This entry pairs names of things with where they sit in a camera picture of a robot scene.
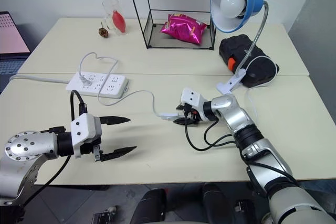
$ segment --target white power strip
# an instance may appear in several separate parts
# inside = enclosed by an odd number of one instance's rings
[[[81,72],[82,75],[92,81],[90,86],[83,85],[79,79],[79,73],[75,73],[74,77],[68,83],[66,90],[76,89],[80,94],[97,96],[101,85],[104,82],[106,73]],[[99,96],[107,98],[121,98],[127,87],[128,79],[120,74],[110,74]]]

